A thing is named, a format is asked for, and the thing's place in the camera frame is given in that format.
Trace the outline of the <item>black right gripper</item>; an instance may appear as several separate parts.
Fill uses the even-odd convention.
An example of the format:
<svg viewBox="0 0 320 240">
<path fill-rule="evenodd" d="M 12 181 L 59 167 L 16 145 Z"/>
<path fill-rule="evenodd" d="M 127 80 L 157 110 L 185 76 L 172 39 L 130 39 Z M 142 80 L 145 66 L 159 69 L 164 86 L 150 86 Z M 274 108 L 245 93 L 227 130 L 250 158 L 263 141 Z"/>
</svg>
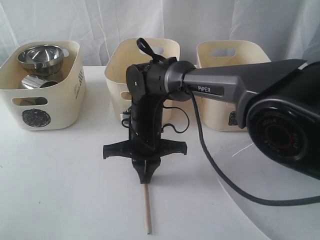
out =
<svg viewBox="0 0 320 240">
<path fill-rule="evenodd" d="M 132 158 L 131 163 L 141 184 L 149 184 L 161 158 L 170 154 L 187 154 L 184 141 L 163 139 L 163 103 L 167 96 L 145 95 L 131 101 L 128 139 L 104 145 L 102 156 Z"/>
</svg>

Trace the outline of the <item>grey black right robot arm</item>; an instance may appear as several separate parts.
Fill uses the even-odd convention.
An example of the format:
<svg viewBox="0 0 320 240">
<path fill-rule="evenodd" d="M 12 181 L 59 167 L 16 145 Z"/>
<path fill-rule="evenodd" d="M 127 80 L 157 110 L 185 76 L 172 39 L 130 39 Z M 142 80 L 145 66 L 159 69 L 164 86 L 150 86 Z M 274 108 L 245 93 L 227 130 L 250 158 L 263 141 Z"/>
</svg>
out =
<svg viewBox="0 0 320 240">
<path fill-rule="evenodd" d="M 195 68 L 174 57 L 130 65 L 128 140 L 105 145 L 104 158 L 155 161 L 187 152 L 184 142 L 163 139 L 165 100 L 193 96 L 232 103 L 237 125 L 271 160 L 320 177 L 320 64 L 302 59 Z"/>
</svg>

